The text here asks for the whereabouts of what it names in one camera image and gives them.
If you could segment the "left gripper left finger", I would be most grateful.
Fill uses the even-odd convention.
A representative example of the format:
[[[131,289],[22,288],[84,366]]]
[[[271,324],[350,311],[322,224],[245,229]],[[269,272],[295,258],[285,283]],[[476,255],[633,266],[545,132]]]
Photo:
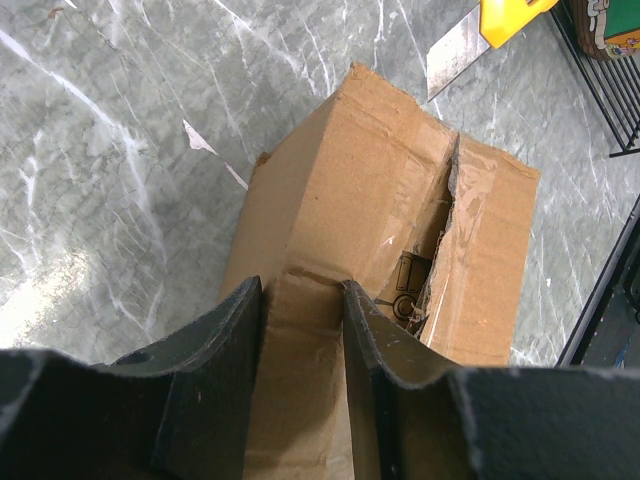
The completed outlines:
[[[1,353],[5,479],[238,479],[261,340],[260,280],[112,364]]]

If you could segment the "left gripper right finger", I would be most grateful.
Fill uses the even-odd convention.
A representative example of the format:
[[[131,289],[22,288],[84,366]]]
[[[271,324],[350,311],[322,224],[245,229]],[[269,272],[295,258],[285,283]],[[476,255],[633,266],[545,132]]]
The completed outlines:
[[[431,350],[344,285],[359,479],[635,479],[639,374],[469,367]]]

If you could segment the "brown cardboard express box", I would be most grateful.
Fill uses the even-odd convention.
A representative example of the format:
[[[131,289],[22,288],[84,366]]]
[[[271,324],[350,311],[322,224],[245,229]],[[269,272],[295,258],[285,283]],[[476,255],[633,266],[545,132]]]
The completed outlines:
[[[257,159],[220,289],[266,295],[245,478],[356,477],[346,281],[385,314],[401,298],[401,329],[446,358],[508,362],[539,180],[360,63]]]

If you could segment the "yellow utility knife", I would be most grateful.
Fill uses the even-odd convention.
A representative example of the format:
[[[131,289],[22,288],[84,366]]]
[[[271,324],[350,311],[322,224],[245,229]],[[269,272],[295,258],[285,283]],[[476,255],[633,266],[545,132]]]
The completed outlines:
[[[556,0],[481,0],[438,39],[426,55],[427,100],[490,49],[499,49],[532,20],[548,12]]]

